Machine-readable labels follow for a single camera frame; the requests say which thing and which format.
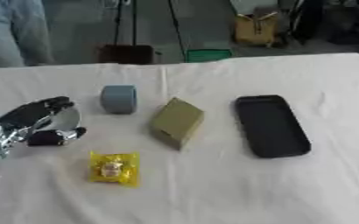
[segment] black tray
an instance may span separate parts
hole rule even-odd
[[[240,97],[236,112],[250,148],[258,157],[292,157],[311,150],[304,130],[281,96]]]

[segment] robotic hand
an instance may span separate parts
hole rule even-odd
[[[57,114],[73,106],[69,98],[60,96],[22,105],[1,116],[0,161],[7,157],[16,142],[27,141],[30,146],[63,145],[81,137],[86,132],[84,128],[39,131],[49,126]]]

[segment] blue jeans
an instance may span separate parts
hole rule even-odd
[[[0,0],[0,67],[53,63],[41,0]]]

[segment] white cloth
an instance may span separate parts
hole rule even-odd
[[[121,84],[137,87],[137,113],[104,114],[100,91]],[[75,100],[88,133],[64,148],[13,149],[0,224],[359,223],[359,54],[0,69],[0,115],[57,95]],[[231,106],[243,95],[285,97],[310,154],[253,157]],[[146,126],[174,96],[206,111],[182,151]],[[140,187],[87,182],[89,151],[139,151]]]

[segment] yellow candy wrapper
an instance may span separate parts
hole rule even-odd
[[[115,182],[123,186],[138,186],[138,153],[97,154],[90,152],[89,180]]]

